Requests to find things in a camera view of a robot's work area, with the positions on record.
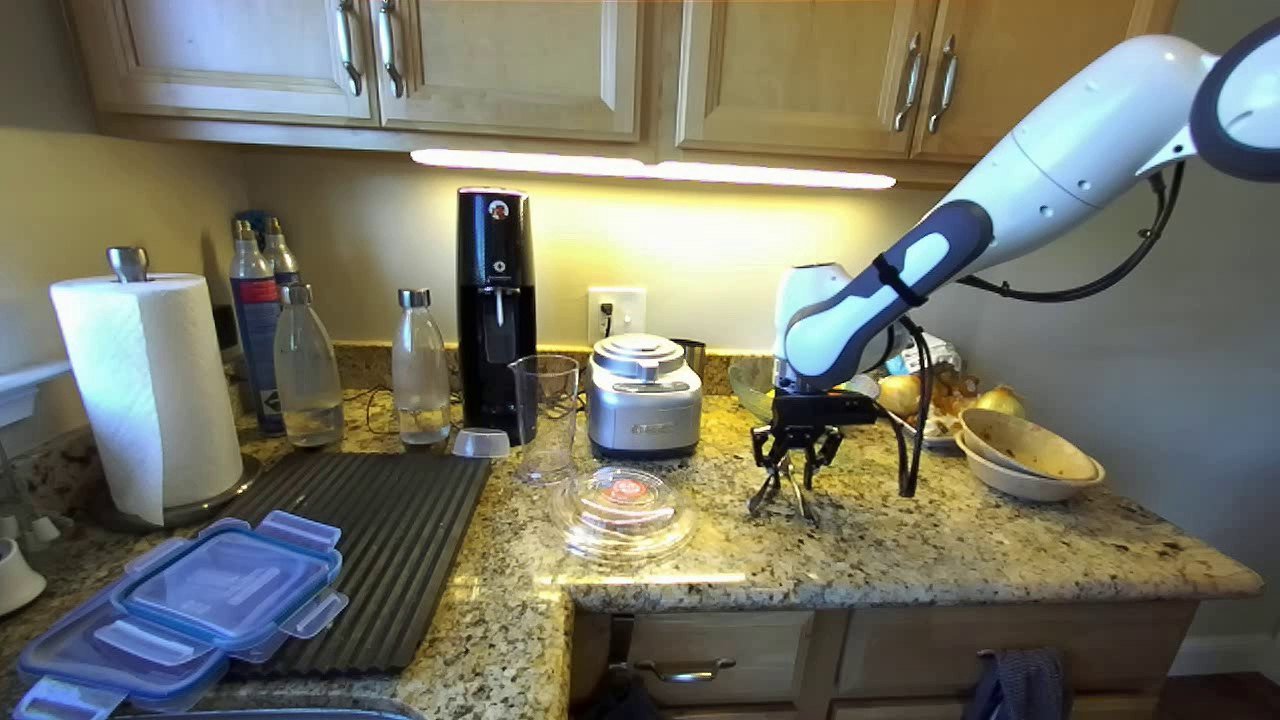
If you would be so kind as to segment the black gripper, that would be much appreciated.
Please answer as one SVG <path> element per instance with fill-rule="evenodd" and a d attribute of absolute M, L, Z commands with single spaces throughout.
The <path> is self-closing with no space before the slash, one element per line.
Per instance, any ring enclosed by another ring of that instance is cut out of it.
<path fill-rule="evenodd" d="M 805 448 L 805 481 L 802 481 L 802 512 L 821 524 L 821 487 L 817 478 L 838 461 L 847 423 L 872 423 L 882 409 L 861 391 L 817 391 L 817 390 L 783 390 L 772 400 L 772 415 L 753 434 L 753 457 L 766 468 L 766 485 L 749 499 L 749 518 L 762 518 L 783 478 L 790 454 Z"/>

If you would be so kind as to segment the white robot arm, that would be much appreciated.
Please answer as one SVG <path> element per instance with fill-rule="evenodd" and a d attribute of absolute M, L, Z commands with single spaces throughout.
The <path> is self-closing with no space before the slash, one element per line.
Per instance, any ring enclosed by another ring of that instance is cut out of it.
<path fill-rule="evenodd" d="M 753 434 L 762 518 L 805 454 L 802 512 L 847 423 L 883 409 L 844 391 L 864 348 L 903 327 L 947 281 L 981 288 L 981 269 L 1029 255 L 1085 226 L 1135 182 L 1193 158 L 1224 177 L 1280 182 L 1280 19 L 1207 51 L 1180 37 L 1129 37 L 1040 99 L 896 244 L 861 273 L 795 265 L 775 294 L 772 415 Z"/>

